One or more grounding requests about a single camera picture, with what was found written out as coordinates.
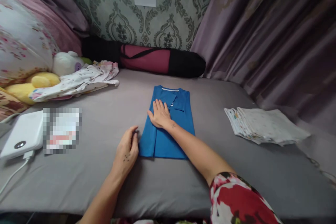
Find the blue t-shirt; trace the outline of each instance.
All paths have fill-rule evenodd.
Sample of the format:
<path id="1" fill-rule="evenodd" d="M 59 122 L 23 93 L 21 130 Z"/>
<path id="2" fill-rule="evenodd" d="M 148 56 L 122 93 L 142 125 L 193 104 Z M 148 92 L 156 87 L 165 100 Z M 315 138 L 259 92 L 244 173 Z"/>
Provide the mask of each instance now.
<path id="1" fill-rule="evenodd" d="M 168 89 L 155 86 L 149 110 L 153 112 L 153 101 L 155 99 L 166 103 L 171 119 L 189 133 L 195 135 L 193 116 L 190 108 L 190 93 L 183 89 Z M 164 129 L 156 128 L 147 116 L 145 128 L 139 143 L 140 156 L 187 159 L 186 154 Z"/>

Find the forearm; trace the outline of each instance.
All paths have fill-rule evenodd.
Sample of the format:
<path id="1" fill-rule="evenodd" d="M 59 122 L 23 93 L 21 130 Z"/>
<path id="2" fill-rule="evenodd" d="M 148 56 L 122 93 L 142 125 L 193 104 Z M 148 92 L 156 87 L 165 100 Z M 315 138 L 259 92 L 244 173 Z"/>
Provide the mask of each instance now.
<path id="1" fill-rule="evenodd" d="M 110 223 L 123 181 L 109 174 L 80 224 Z"/>
<path id="2" fill-rule="evenodd" d="M 206 143 L 181 128 L 173 120 L 167 121 L 163 128 L 179 144 L 192 164 L 203 175 L 208 185 L 220 172 L 235 173 L 231 166 Z"/>

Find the folded cloth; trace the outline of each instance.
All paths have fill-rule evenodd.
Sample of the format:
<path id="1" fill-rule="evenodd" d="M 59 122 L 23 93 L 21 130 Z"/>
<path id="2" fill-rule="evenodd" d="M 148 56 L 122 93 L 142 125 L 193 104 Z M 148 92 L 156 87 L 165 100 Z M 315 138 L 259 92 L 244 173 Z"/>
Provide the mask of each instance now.
<path id="1" fill-rule="evenodd" d="M 53 87 L 35 89 L 29 97 L 35 102 L 89 93 L 107 87 L 107 84 L 119 85 L 118 80 L 112 80 L 119 72 L 118 63 L 111 61 L 94 62 L 84 65 L 70 75 L 60 77 L 61 82 Z"/>
<path id="2" fill-rule="evenodd" d="M 190 107 L 190 93 L 181 88 L 168 89 L 155 86 L 149 110 L 153 113 L 153 101 L 160 99 L 166 103 L 171 118 L 189 133 L 195 135 L 193 116 Z M 156 128 L 147 116 L 145 128 L 139 143 L 140 156 L 187 159 L 174 138 L 164 129 Z"/>
<path id="3" fill-rule="evenodd" d="M 270 142 L 280 146 L 297 143 L 310 133 L 292 123 L 280 110 L 265 111 L 260 108 L 226 109 L 233 132 L 261 144 Z"/>

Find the tattoo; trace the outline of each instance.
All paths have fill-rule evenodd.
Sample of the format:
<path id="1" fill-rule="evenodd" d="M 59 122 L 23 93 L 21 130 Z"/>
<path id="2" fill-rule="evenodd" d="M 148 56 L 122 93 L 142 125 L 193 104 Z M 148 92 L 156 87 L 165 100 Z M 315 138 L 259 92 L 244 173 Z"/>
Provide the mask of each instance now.
<path id="1" fill-rule="evenodd" d="M 128 157 L 130 156 L 131 154 L 128 154 L 128 155 L 125 155 L 125 159 L 124 159 L 124 161 L 123 162 L 125 162 L 125 160 L 127 159 L 127 162 L 129 162 L 129 159 L 128 159 Z"/>

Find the white power bank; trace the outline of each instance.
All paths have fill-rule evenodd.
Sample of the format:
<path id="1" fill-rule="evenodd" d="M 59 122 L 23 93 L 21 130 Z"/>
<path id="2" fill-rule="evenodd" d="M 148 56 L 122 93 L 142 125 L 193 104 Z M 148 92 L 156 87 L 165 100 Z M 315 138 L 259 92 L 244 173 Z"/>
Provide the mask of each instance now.
<path id="1" fill-rule="evenodd" d="M 43 145 L 43 111 L 24 114 L 17 120 L 0 159 L 11 159 Z"/>

